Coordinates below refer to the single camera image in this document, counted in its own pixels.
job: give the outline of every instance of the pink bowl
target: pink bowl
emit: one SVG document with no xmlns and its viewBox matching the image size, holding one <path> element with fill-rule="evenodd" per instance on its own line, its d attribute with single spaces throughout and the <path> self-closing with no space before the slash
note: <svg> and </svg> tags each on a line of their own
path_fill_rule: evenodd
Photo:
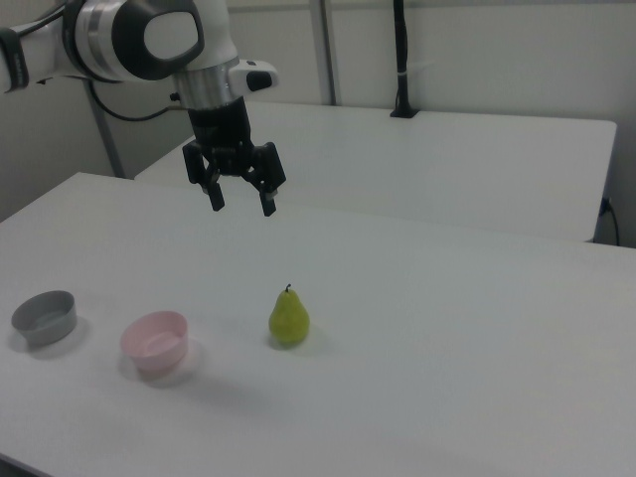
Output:
<svg viewBox="0 0 636 477">
<path fill-rule="evenodd" d="M 188 322 L 174 311 L 142 316 L 121 335 L 121 351 L 141 371 L 162 371 L 188 351 Z"/>
</svg>

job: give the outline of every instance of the white table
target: white table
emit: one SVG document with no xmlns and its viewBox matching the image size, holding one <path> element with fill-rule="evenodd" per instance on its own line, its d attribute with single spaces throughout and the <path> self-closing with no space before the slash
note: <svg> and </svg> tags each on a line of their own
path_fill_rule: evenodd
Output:
<svg viewBox="0 0 636 477">
<path fill-rule="evenodd" d="M 0 453 L 53 477 L 598 477 L 636 468 L 636 253 L 76 175 L 0 225 Z M 312 316 L 277 350 L 291 282 Z M 9 318 L 74 294 L 29 351 Z M 136 317 L 190 322 L 145 381 Z"/>
<path fill-rule="evenodd" d="M 251 102 L 294 204 L 579 241 L 593 238 L 616 125 L 607 121 Z M 178 147 L 136 177 L 188 182 Z M 222 178 L 233 194 L 253 194 Z"/>
</svg>

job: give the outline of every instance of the bowl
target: bowl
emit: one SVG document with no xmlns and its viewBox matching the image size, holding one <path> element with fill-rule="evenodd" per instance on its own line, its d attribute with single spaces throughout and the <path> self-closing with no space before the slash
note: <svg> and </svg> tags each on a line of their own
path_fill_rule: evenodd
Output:
<svg viewBox="0 0 636 477">
<path fill-rule="evenodd" d="M 188 352 L 188 322 L 175 311 L 150 313 L 126 328 L 119 344 L 140 371 L 164 371 Z"/>
<path fill-rule="evenodd" d="M 60 341 L 78 323 L 76 301 L 67 291 L 48 291 L 25 301 L 13 313 L 11 324 L 30 346 Z"/>
</svg>

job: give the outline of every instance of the white wall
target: white wall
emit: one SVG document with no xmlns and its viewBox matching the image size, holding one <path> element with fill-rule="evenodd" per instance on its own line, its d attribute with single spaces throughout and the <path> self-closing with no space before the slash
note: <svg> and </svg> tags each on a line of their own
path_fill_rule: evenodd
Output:
<svg viewBox="0 0 636 477">
<path fill-rule="evenodd" d="M 428 110 L 618 123 L 607 193 L 636 246 L 636 5 L 409 8 L 412 102 Z M 393 10 L 334 7 L 342 103 L 393 107 Z M 599 237 L 613 242 L 609 217 Z"/>
<path fill-rule="evenodd" d="M 0 25 L 26 23 L 53 3 L 2 0 Z M 112 174 L 82 84 L 56 79 L 0 94 L 0 222 L 77 171 Z"/>
<path fill-rule="evenodd" d="M 240 56 L 272 63 L 280 74 L 278 87 L 255 93 L 249 99 L 320 104 L 323 98 L 307 1 L 268 3 L 265 9 L 244 0 L 230 5 L 231 33 Z M 97 88 L 109 107 L 127 115 L 161 109 L 175 90 L 170 80 L 159 84 L 99 84 Z M 130 178 L 192 135 L 185 112 L 171 112 L 144 123 L 126 123 L 110 117 L 107 122 Z"/>
</svg>

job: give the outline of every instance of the pear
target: pear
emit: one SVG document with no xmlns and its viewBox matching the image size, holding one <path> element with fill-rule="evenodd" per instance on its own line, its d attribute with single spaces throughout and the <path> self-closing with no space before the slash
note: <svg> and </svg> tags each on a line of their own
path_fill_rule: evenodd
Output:
<svg viewBox="0 0 636 477">
<path fill-rule="evenodd" d="M 309 332 L 309 313 L 290 287 L 280 292 L 269 316 L 269 331 L 281 344 L 299 343 Z"/>
</svg>

